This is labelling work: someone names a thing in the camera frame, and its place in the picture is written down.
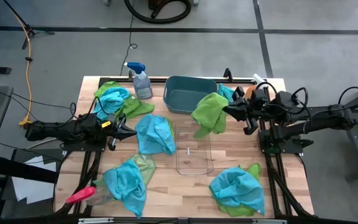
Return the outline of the silver metal bracket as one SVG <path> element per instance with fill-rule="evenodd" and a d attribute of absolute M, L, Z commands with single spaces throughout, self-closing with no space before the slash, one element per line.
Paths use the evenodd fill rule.
<path fill-rule="evenodd" d="M 286 220 L 252 219 L 252 224 L 288 224 Z"/>
<path fill-rule="evenodd" d="M 78 224 L 107 224 L 113 222 L 113 218 L 80 218 L 78 220 Z"/>

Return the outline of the pale green microfiber towel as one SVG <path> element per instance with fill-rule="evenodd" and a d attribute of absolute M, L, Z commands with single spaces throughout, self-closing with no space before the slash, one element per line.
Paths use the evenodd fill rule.
<path fill-rule="evenodd" d="M 125 162 L 116 165 L 112 170 L 107 171 L 106 178 L 94 180 L 95 185 L 108 185 L 112 180 L 110 177 L 115 171 L 117 186 L 120 189 L 133 189 L 139 185 L 147 187 L 154 172 L 156 165 L 151 155 L 134 154 Z"/>

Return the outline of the orange spray bottle white trigger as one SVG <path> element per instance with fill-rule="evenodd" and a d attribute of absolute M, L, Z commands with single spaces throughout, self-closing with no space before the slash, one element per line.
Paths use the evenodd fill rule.
<path fill-rule="evenodd" d="M 261 76 L 259 76 L 256 73 L 253 74 L 253 78 L 255 81 L 255 85 L 248 87 L 246 94 L 245 94 L 246 99 L 249 99 L 252 96 L 252 91 L 256 89 L 257 85 L 259 85 L 260 83 L 265 81 Z"/>

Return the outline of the white paper sheets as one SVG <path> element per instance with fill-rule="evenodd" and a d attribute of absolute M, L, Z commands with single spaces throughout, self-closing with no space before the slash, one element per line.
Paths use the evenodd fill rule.
<path fill-rule="evenodd" d="M 54 172 L 56 171 L 56 162 L 45 163 L 42 156 L 25 161 L 25 164 Z M 20 177 L 13 177 L 12 182 L 18 201 L 26 199 L 27 204 L 30 204 L 52 198 L 53 196 L 53 183 L 23 179 Z"/>

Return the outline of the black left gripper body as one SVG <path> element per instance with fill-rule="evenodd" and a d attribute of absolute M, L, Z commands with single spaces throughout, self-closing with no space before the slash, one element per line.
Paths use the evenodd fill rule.
<path fill-rule="evenodd" d="M 110 114 L 107 117 L 107 121 L 109 121 L 111 124 L 106 126 L 106 135 L 110 137 L 108 140 L 108 149 L 110 151 L 114 151 L 116 149 L 116 141 L 117 140 L 123 140 L 125 137 L 125 131 L 123 129 L 123 125 L 126 122 L 126 116 L 125 114 L 120 115 L 114 115 Z"/>

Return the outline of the blue trigger spray bottle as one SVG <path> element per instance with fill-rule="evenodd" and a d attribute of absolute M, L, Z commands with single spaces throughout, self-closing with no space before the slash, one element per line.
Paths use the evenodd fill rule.
<path fill-rule="evenodd" d="M 124 66 L 132 72 L 134 90 L 138 99 L 152 98 L 154 94 L 150 79 L 145 73 L 145 65 L 139 62 L 124 62 Z"/>

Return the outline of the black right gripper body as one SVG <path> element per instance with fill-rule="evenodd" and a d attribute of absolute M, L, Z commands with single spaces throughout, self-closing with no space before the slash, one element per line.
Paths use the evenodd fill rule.
<path fill-rule="evenodd" d="M 253 134 L 259 127 L 257 121 L 264 115 L 264 107 L 268 103 L 268 96 L 263 89 L 255 89 L 252 91 L 252 96 L 246 99 L 244 89 L 239 86 L 234 92 L 234 96 L 237 97 L 236 103 L 244 103 L 247 113 L 247 120 L 245 121 L 246 127 L 244 127 L 245 134 Z"/>

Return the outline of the black tripod stand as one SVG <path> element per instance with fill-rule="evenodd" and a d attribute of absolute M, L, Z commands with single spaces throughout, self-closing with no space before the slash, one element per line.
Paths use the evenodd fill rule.
<path fill-rule="evenodd" d="M 26 23 L 23 18 L 16 12 L 16 10 L 11 6 L 11 4 L 7 0 L 3 0 L 6 6 L 10 9 L 10 11 L 14 14 L 14 17 L 18 21 L 20 27 L 24 31 L 25 34 L 25 41 L 22 45 L 22 50 L 25 50 L 27 47 L 30 47 L 30 40 L 31 38 L 35 37 L 38 34 L 46 34 L 46 35 L 54 35 L 55 33 L 52 31 L 44 31 L 34 29 L 28 23 Z"/>

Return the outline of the red trigger clear spray bottle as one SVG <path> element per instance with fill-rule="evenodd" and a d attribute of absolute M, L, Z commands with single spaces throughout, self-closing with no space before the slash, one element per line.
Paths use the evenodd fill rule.
<path fill-rule="evenodd" d="M 103 187 L 98 189 L 95 187 L 85 187 L 68 197 L 65 202 L 68 204 L 85 202 L 90 206 L 98 206 L 108 203 L 110 200 L 113 200 L 113 198 L 110 191 Z"/>

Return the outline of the clear plastic bin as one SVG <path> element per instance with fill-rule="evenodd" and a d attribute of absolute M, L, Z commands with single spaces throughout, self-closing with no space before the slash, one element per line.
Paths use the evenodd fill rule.
<path fill-rule="evenodd" d="M 175 125 L 176 170 L 180 175 L 206 175 L 214 169 L 210 137 L 196 138 L 197 130 L 193 120 Z"/>

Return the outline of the black aluminium table frame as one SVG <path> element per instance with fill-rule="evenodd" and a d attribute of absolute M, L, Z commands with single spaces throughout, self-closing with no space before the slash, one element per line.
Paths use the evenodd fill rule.
<path fill-rule="evenodd" d="M 133 84 L 125 82 L 123 77 L 85 76 L 81 85 L 77 113 L 88 111 L 93 100 L 93 93 L 98 89 L 100 79 L 114 80 L 134 93 Z M 151 77 L 154 97 L 146 100 L 155 105 L 153 114 L 160 114 L 179 125 L 190 119 L 190 115 L 169 112 L 163 102 L 165 82 L 168 77 Z M 223 134 L 211 134 L 211 158 L 213 171 L 203 175 L 180 175 L 176 171 L 176 156 L 157 154 L 153 156 L 157 169 L 147 187 L 147 198 L 142 218 L 234 218 L 221 212 L 212 198 L 210 182 L 224 169 L 241 165 L 243 168 L 259 163 L 262 168 L 261 184 L 265 195 L 265 215 L 255 213 L 249 218 L 274 218 L 272 191 L 270 190 L 265 155 L 259 147 L 257 131 L 246 136 L 243 132 L 244 123 L 227 117 L 226 131 Z M 115 151 L 106 149 L 101 153 L 98 173 L 126 161 L 138 151 L 137 138 L 131 137 L 118 141 Z M 60 169 L 52 211 L 61 209 L 65 200 L 77 188 L 81 179 L 83 163 L 88 168 L 94 160 L 95 153 L 85 159 L 85 152 L 72 152 Z M 310 191 L 306 179 L 305 167 L 298 156 L 284 154 L 281 156 L 286 184 L 298 203 L 310 214 L 314 215 Z M 120 201 L 111 201 L 104 205 L 90 208 L 91 217 L 129 217 L 135 215 L 124 208 Z"/>

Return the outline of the teal plastic basket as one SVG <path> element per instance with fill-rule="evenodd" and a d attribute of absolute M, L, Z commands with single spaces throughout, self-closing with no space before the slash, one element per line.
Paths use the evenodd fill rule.
<path fill-rule="evenodd" d="M 217 90 L 213 80 L 172 76 L 165 82 L 163 101 L 172 113 L 192 114 L 200 100 Z"/>

